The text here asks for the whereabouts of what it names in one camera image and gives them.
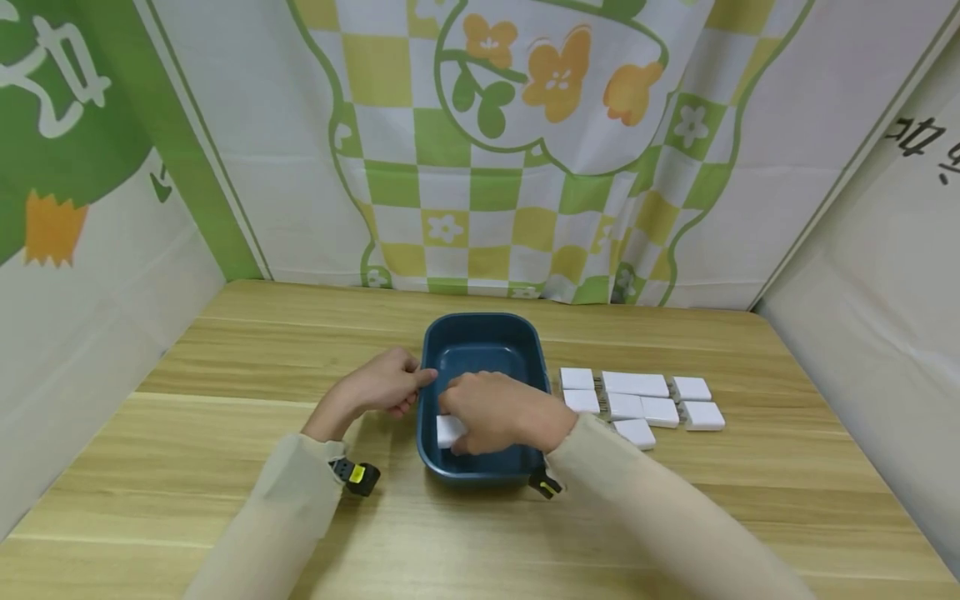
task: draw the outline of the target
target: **orange flower print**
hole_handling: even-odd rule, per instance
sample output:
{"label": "orange flower print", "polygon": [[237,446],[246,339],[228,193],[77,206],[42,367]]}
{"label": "orange flower print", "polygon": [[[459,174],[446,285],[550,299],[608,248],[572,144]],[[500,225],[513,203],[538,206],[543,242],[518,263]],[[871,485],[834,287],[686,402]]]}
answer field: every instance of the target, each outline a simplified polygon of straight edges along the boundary
{"label": "orange flower print", "polygon": [[464,19],[464,33],[467,34],[467,54],[487,59],[501,69],[509,69],[513,64],[510,44],[516,40],[516,25],[510,21],[500,21],[491,27],[479,14],[468,14]]}
{"label": "orange flower print", "polygon": [[607,107],[607,116],[620,119],[627,127],[633,127],[643,120],[650,104],[650,86],[663,74],[663,65],[651,62],[646,66],[624,64],[610,77],[607,89],[603,92],[603,105]]}
{"label": "orange flower print", "polygon": [[41,265],[51,259],[59,268],[64,262],[73,266],[73,251],[84,228],[85,204],[75,208],[73,200],[58,203],[53,194],[43,198],[35,189],[27,196],[27,235],[24,241],[24,264],[36,261]]}
{"label": "orange flower print", "polygon": [[533,80],[523,90],[523,102],[543,106],[546,120],[560,123],[580,105],[580,90],[590,66],[590,29],[575,27],[561,52],[542,44],[530,53],[527,69]]}

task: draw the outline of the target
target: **beige sleeve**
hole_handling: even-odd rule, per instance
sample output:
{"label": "beige sleeve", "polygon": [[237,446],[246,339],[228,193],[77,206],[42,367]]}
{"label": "beige sleeve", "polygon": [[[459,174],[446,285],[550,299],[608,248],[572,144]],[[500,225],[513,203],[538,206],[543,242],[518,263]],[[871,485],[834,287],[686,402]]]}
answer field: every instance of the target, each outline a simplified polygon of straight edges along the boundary
{"label": "beige sleeve", "polygon": [[547,456],[571,494],[599,502],[665,573],[709,600],[810,600],[800,577],[680,476],[590,415]]}
{"label": "beige sleeve", "polygon": [[343,484],[328,463],[346,450],[342,442],[321,444],[299,434],[283,438],[183,597],[289,597],[337,510]]}

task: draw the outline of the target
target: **wooden table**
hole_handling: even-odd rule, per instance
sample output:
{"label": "wooden table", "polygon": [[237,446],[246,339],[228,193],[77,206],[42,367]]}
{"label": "wooden table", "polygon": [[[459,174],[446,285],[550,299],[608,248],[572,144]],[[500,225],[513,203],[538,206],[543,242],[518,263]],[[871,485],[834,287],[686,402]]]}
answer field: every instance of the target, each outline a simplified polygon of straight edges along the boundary
{"label": "wooden table", "polygon": [[[747,313],[231,283],[0,546],[0,597],[179,598],[276,441],[335,380],[437,317],[512,311],[559,366],[699,375],[721,433],[657,429],[651,455],[830,599],[960,589],[773,329]],[[351,457],[383,470],[346,497],[295,598],[686,598],[569,496],[447,490],[415,423],[367,415]]]}

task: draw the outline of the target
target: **dark blue plastic tray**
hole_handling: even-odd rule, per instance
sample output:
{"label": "dark blue plastic tray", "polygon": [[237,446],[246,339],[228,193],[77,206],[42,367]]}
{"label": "dark blue plastic tray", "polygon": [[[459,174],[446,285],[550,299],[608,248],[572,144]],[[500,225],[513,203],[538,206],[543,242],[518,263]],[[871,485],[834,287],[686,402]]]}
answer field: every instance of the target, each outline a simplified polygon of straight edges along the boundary
{"label": "dark blue plastic tray", "polygon": [[526,483],[543,455],[526,445],[478,456],[454,456],[437,447],[438,398],[447,383],[465,372],[499,371],[550,393],[540,338],[529,321],[510,313],[458,313],[440,317],[423,337],[422,366],[437,380],[420,390],[417,450],[427,467],[453,486]]}

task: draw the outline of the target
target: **tray rim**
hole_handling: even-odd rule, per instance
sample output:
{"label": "tray rim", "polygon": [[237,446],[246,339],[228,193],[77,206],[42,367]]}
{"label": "tray rim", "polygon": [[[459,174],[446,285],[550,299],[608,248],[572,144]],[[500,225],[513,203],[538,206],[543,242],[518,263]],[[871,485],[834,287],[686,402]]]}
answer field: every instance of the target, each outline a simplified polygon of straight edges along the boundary
{"label": "tray rim", "polygon": [[[550,394],[550,375],[546,369],[546,359],[543,356],[543,346],[540,344],[540,334],[537,332],[537,328],[534,327],[534,324],[530,323],[529,320],[521,317],[516,313],[509,312],[492,312],[492,311],[482,311],[482,312],[460,312],[460,313],[450,313],[447,315],[442,315],[438,317],[433,323],[426,328],[426,331],[423,333],[423,348],[420,351],[420,368],[427,369],[428,366],[425,364],[425,359],[427,356],[427,343],[430,339],[430,333],[433,331],[434,327],[438,324],[441,324],[444,321],[463,318],[463,317],[506,317],[511,320],[520,322],[522,325],[530,329],[534,334],[534,341],[537,345],[537,355],[539,360],[540,369],[543,371],[543,381],[545,383],[546,389],[543,390]],[[423,447],[423,420],[425,415],[423,414],[425,409],[423,402],[424,390],[420,390],[418,394],[419,405],[417,406],[417,452],[420,454],[420,459],[423,461],[423,464],[426,467],[433,471],[433,473],[439,476],[441,479],[451,482],[451,483],[469,483],[469,482],[493,482],[496,483],[511,483],[517,481],[518,483],[526,483],[529,473],[517,473],[513,475],[491,475],[489,473],[455,473],[448,471],[445,468],[440,467],[430,459],[426,453],[426,449]],[[540,455],[540,461],[543,462],[545,459],[542,452],[534,450]]]}

